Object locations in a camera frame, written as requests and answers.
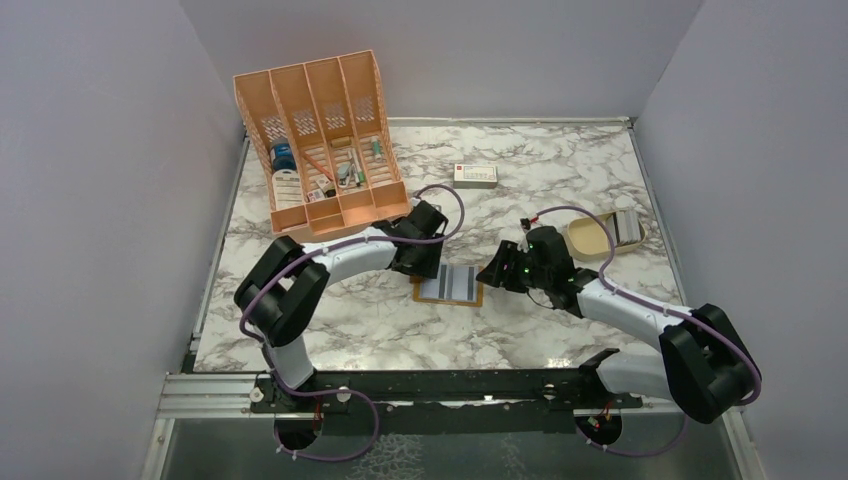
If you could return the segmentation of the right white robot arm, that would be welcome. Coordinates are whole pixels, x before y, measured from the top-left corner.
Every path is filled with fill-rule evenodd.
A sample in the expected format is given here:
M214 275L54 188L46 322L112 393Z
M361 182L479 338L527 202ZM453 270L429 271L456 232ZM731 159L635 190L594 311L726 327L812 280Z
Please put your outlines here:
M618 393L673 401L708 424L754 398L761 375L722 309L663 306L578 267L553 227L533 228L526 247L504 240L479 282L525 294L544 292L556 310L604 323L653 348L651 354L613 353L577 380L579 398L600 407Z

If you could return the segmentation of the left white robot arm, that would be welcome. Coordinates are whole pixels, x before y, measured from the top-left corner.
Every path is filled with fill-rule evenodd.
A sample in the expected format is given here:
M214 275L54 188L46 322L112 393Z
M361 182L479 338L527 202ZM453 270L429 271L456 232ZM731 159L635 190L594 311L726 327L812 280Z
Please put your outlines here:
M395 220L381 220L334 242L300 244L279 237L234 294L240 327L252 326L279 379L276 396L298 411L313 401L315 367L303 334L327 287L383 270L433 278L439 270L448 219L426 201Z

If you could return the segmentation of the stack of grey cards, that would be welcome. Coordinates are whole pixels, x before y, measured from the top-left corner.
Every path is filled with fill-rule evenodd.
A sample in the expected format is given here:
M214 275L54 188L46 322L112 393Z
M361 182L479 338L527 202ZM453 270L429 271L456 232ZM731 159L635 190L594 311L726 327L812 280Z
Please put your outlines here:
M618 210L605 220L605 226L616 246L637 244L643 240L643 231L635 210Z

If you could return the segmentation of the yellow leather card holder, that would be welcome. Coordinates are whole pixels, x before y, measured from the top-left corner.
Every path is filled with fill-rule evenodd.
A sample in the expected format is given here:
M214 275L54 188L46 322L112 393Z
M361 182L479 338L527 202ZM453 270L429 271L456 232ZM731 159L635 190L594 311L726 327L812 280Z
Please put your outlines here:
M418 303L432 303L479 308L483 304L484 285L476 277L479 266L441 263L436 277L412 279L412 299Z

